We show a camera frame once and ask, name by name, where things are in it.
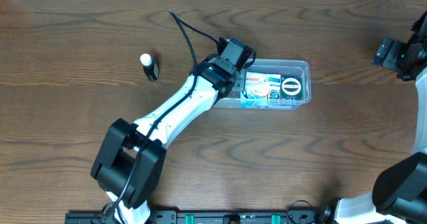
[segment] black bracket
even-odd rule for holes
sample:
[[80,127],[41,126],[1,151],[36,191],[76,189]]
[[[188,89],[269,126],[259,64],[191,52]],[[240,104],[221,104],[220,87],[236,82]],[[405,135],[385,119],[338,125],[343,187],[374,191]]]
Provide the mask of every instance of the black bracket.
[[108,129],[91,170],[91,176],[104,191],[111,191],[119,196],[135,163],[135,159],[123,151],[123,148],[143,149],[122,199],[127,208],[138,208],[151,196],[159,182],[166,156],[166,150],[158,139],[149,140],[142,147],[145,136],[136,129],[136,124],[129,124],[123,119],[115,121]]

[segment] round white label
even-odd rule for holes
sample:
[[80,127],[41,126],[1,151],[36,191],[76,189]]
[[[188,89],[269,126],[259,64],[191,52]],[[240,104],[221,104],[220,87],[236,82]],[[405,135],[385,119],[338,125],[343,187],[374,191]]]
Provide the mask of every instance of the round white label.
[[282,83],[282,91],[288,95],[297,95],[301,91],[301,83],[295,78],[287,78]]

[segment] logo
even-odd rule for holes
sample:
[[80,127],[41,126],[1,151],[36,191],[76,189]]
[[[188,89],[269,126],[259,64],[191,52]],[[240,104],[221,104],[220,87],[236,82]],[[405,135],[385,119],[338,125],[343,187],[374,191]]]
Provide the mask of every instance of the logo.
[[246,77],[246,81],[259,81],[259,77]]
[[295,78],[287,78],[282,83],[282,91],[287,95],[297,95],[301,91],[301,83]]

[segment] wooden surface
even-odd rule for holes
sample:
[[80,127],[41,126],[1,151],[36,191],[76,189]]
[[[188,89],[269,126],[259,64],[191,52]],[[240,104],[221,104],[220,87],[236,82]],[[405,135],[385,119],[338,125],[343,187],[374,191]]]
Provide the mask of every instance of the wooden surface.
[[[284,209],[372,190],[409,156],[417,95],[371,66],[381,40],[406,41],[426,0],[4,0],[0,6],[0,222],[60,223],[108,201],[89,171],[108,127],[154,110],[191,57],[167,13],[259,58],[310,64],[297,111],[211,109],[168,150],[153,204]],[[189,31],[197,58],[209,39]],[[142,53],[160,57],[146,80]]]

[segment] transparent box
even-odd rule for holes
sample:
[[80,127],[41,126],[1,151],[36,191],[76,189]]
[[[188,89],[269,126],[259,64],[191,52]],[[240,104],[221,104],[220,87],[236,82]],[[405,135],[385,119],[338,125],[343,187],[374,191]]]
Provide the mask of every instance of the transparent box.
[[299,77],[303,83],[300,100],[267,100],[241,98],[240,91],[232,91],[219,100],[214,107],[239,108],[239,109],[280,109],[295,110],[300,105],[307,103],[312,98],[312,83],[310,79],[310,66],[305,61],[283,59],[256,59],[255,63],[247,69],[249,72],[280,74],[281,76]]

